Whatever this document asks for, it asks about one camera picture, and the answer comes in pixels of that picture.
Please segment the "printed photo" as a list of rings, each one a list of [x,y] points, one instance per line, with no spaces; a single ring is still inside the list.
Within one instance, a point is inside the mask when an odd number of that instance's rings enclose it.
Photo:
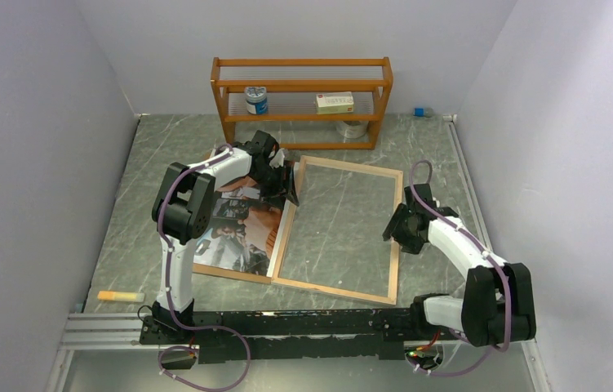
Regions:
[[[249,176],[238,177],[216,192],[211,219],[194,249],[194,271],[240,280],[266,282],[286,224],[289,201],[264,203]]]

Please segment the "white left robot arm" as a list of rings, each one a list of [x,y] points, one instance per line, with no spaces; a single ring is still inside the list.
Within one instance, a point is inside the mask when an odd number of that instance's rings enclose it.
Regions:
[[[190,246],[206,232],[216,199],[230,185],[249,179],[258,199],[270,206],[298,203],[295,162],[265,131],[248,142],[221,145],[198,163],[171,163],[162,178],[151,215],[162,244],[162,279],[153,314],[165,317],[164,336],[174,343],[193,333],[193,253]]]

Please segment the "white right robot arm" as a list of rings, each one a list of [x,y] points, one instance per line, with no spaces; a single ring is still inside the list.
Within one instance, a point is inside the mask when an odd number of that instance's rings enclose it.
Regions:
[[[461,332],[475,347],[529,341],[537,332],[531,272],[523,263],[509,263],[469,232],[457,213],[440,207],[428,184],[404,189],[382,238],[401,252],[437,248],[460,272],[464,294],[417,296],[408,320],[411,333],[430,338],[440,327]]]

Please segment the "silver tape roll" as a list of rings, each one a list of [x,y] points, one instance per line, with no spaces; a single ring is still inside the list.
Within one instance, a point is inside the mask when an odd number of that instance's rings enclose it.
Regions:
[[[368,121],[339,121],[335,123],[335,129],[345,139],[358,139],[363,137],[368,128]]]

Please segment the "white green box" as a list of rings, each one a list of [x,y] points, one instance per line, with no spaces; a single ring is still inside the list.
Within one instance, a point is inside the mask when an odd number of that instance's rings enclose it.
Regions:
[[[351,91],[319,93],[315,98],[316,113],[351,114],[354,111],[354,98]]]

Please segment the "blue white jar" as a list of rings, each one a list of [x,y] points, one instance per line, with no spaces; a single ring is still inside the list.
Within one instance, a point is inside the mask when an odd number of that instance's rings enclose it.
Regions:
[[[244,98],[247,112],[253,115],[268,113],[268,93],[266,87],[246,87]]]

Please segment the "orange wooden shelf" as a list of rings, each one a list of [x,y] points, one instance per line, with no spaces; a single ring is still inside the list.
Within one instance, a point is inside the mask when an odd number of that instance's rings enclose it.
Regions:
[[[311,59],[221,59],[211,63],[210,85],[227,142],[236,138],[238,123],[368,121],[360,142],[291,142],[297,150],[374,149],[393,89],[388,57]],[[247,112],[244,89],[266,87],[268,113]],[[351,114],[316,113],[319,93],[351,91]]]

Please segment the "blue capped bottle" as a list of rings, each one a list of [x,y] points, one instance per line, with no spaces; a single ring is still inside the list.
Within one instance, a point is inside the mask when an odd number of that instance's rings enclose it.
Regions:
[[[431,108],[418,107],[414,108],[413,115],[418,118],[432,118],[435,115],[435,112]]]

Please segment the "yellow glue stick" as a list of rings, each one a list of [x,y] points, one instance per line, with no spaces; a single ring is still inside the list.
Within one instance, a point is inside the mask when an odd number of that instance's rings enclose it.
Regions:
[[[99,291],[97,294],[97,299],[99,301],[141,303],[144,301],[144,293]]]

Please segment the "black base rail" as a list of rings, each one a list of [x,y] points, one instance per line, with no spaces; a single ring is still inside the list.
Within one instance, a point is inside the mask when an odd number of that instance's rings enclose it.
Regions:
[[[244,359],[376,357],[401,360],[416,347],[454,341],[444,327],[424,326],[409,308],[283,311],[198,311],[193,330],[142,319],[139,342],[182,345],[200,364]]]

